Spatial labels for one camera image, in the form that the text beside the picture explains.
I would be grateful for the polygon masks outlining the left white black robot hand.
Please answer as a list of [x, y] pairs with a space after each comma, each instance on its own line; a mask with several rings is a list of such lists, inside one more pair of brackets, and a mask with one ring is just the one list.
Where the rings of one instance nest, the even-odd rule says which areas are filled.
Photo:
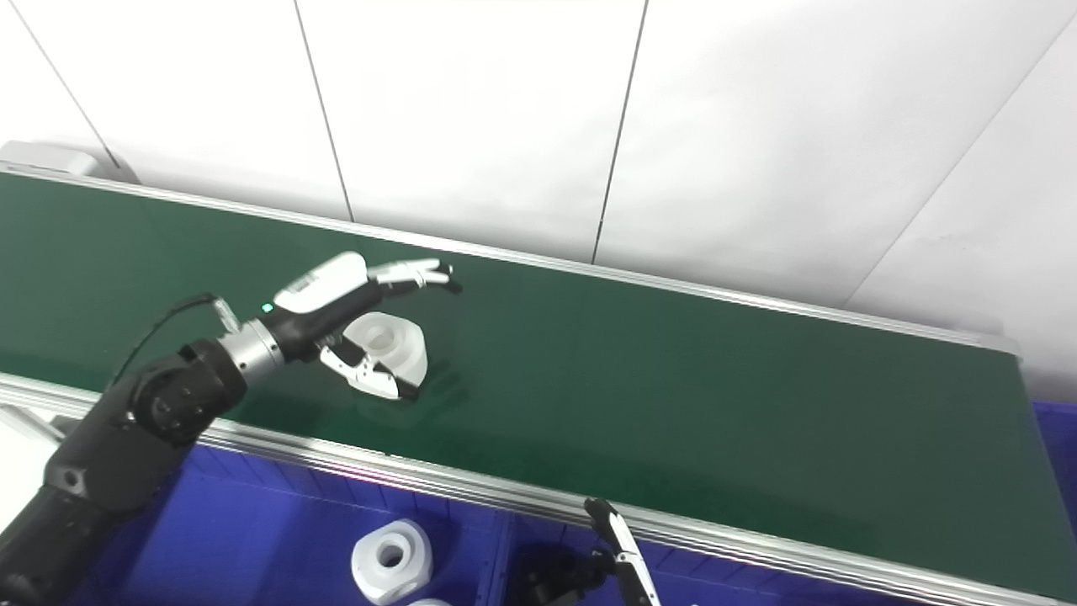
[[318, 360], [363, 394], [416, 401], [426, 379], [426, 335], [377, 308], [423, 288], [462, 286], [438, 258], [368, 266], [360, 252], [342, 252], [280, 290], [262, 323], [288, 362]]

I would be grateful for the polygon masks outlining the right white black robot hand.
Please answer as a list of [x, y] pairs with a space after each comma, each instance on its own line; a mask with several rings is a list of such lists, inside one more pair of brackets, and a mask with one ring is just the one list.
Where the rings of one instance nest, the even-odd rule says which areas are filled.
[[595, 532], [612, 548], [612, 570], [624, 605], [661, 605], [651, 569], [623, 515], [602, 498], [588, 497], [582, 507]]

